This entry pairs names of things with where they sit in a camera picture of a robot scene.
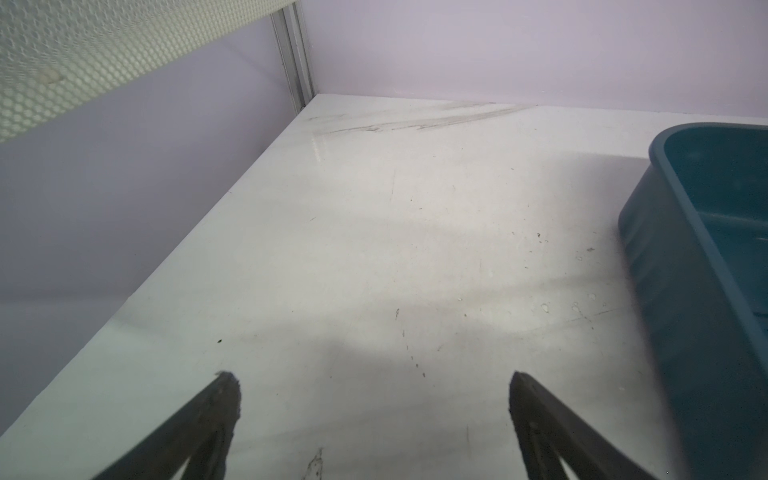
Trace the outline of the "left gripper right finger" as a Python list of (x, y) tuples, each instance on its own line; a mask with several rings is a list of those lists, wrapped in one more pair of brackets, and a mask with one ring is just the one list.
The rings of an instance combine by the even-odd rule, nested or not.
[(580, 479), (650, 479), (533, 376), (515, 372), (509, 413), (530, 479), (566, 479), (563, 466)]

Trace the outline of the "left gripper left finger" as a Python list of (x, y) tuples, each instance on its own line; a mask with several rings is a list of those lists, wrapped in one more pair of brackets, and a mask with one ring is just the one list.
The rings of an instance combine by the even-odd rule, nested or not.
[(222, 479), (240, 418), (241, 388), (222, 371), (98, 479)]

